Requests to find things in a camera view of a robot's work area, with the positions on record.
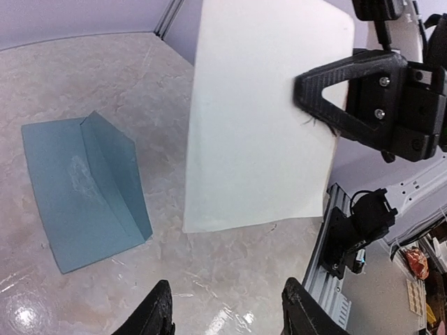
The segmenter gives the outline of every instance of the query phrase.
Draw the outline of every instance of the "black bracket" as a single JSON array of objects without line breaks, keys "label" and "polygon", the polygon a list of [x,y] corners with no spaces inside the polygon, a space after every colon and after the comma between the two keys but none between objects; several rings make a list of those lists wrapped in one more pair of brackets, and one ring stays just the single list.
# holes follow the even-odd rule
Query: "black bracket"
[{"label": "black bracket", "polygon": [[[349,81],[346,110],[322,97]],[[447,72],[395,52],[357,50],[352,57],[295,79],[293,101],[343,137],[409,161],[433,157],[444,122]]]},{"label": "black bracket", "polygon": [[391,209],[386,189],[362,196],[346,216],[340,208],[332,209],[328,232],[323,241],[320,264],[333,276],[342,279],[346,267],[356,271],[356,253],[384,237],[395,224],[396,208]]}]

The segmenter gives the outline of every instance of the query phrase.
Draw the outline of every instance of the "marble floor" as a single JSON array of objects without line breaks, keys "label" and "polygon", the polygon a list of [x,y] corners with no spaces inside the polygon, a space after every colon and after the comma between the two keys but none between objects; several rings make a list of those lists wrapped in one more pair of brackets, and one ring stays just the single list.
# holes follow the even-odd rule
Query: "marble floor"
[{"label": "marble floor", "polygon": [[[158,282],[176,334],[280,334],[281,291],[302,279],[320,220],[184,234],[193,68],[150,33],[0,52],[0,334],[111,334]],[[135,140],[154,235],[62,275],[38,215],[20,127],[98,111]]]}]

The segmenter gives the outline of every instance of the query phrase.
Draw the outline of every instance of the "orange object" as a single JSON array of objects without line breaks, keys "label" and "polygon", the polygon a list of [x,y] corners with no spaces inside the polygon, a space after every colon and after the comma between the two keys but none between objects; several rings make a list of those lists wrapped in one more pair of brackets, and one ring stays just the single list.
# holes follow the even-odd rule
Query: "orange object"
[{"label": "orange object", "polygon": [[425,280],[428,277],[428,263],[424,253],[416,247],[405,251],[406,260],[411,270],[419,279]]}]

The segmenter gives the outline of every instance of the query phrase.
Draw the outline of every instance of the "white cardboard sheet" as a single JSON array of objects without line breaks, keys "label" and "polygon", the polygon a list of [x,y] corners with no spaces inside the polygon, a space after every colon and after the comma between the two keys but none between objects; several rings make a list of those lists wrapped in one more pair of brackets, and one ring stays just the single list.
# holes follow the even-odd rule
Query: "white cardboard sheet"
[{"label": "white cardboard sheet", "polygon": [[[185,232],[323,215],[337,138],[293,105],[293,80],[350,56],[353,37],[352,19],[321,0],[204,0]],[[343,105],[346,89],[325,96]]]}]

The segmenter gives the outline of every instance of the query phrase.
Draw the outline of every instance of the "blue folded paper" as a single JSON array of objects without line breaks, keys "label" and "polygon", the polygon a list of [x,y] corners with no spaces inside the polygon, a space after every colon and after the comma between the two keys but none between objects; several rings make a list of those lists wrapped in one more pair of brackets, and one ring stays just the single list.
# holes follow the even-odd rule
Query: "blue folded paper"
[{"label": "blue folded paper", "polygon": [[62,273],[152,236],[135,144],[98,113],[22,127],[39,213]]}]

